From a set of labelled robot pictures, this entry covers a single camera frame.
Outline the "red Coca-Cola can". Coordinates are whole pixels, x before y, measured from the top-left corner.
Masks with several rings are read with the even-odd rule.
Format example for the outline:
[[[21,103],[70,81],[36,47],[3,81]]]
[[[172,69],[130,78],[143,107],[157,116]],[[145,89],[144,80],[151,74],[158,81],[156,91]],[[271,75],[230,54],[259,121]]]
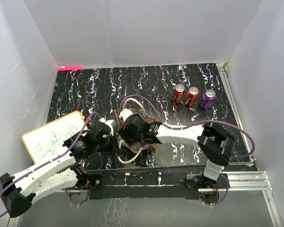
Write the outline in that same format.
[[[183,100],[185,92],[186,92],[186,88],[183,84],[175,85],[173,88],[173,96],[172,96],[173,103],[180,104]]]
[[[184,104],[186,106],[194,106],[198,99],[198,96],[199,96],[199,89],[196,87],[190,87],[187,92],[187,96],[184,101]]]

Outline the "burlap canvas tote bag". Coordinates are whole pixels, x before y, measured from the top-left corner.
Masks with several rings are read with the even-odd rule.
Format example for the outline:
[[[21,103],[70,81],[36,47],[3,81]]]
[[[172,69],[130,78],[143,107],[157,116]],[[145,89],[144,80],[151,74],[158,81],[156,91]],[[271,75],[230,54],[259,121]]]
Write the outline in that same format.
[[[142,147],[139,142],[135,142],[134,144],[127,144],[125,140],[121,138],[121,136],[119,135],[119,130],[123,124],[122,125],[120,124],[118,116],[119,116],[119,113],[125,108],[130,109],[133,112],[133,114],[140,116],[147,123],[155,122],[155,118],[149,116],[144,106],[137,99],[133,98],[133,96],[128,96],[122,101],[121,107],[119,108],[119,110],[115,111],[115,116],[118,122],[118,130],[116,132],[117,136],[119,137],[118,146],[119,148],[126,147],[127,149],[129,149],[131,152],[134,153],[133,158],[126,160],[126,161],[122,160],[121,156],[118,155],[117,158],[122,164],[128,164],[128,163],[135,161],[138,158],[138,156],[142,153],[142,151],[144,150],[146,151],[156,150],[155,144],[148,143],[147,145]]]

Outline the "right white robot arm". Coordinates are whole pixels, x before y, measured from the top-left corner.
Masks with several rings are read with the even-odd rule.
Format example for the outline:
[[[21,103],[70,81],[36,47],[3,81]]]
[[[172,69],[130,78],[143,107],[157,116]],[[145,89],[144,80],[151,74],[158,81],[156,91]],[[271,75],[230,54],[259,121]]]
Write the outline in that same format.
[[[136,142],[143,142],[146,145],[180,143],[198,146],[207,157],[207,161],[201,175],[185,179],[187,184],[194,188],[215,187],[220,174],[230,162],[235,144],[234,137],[218,123],[206,122],[180,128],[161,122],[147,123],[136,114],[126,119],[118,134],[128,146]]]

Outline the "purple Fanta can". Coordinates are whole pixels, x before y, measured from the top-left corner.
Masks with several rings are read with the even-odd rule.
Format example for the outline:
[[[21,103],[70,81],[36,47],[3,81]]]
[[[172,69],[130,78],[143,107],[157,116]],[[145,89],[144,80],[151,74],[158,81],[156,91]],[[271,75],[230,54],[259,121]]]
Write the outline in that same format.
[[[216,92],[212,89],[206,90],[201,99],[200,107],[203,109],[210,108],[213,105],[215,99],[216,99]]]
[[[148,142],[147,142],[147,141],[144,141],[144,140],[140,140],[139,143],[140,143],[140,145],[141,145],[142,147],[144,147],[145,145],[148,144]]]

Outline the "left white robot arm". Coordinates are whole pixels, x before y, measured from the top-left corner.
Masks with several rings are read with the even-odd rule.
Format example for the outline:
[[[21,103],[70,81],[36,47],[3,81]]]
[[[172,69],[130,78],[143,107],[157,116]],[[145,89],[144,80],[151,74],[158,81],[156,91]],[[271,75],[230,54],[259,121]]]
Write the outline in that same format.
[[[83,130],[38,163],[16,173],[0,177],[0,198],[11,218],[16,218],[41,198],[56,191],[87,186],[89,177],[78,164],[82,159],[111,152],[115,146],[114,120],[99,122],[91,130]]]

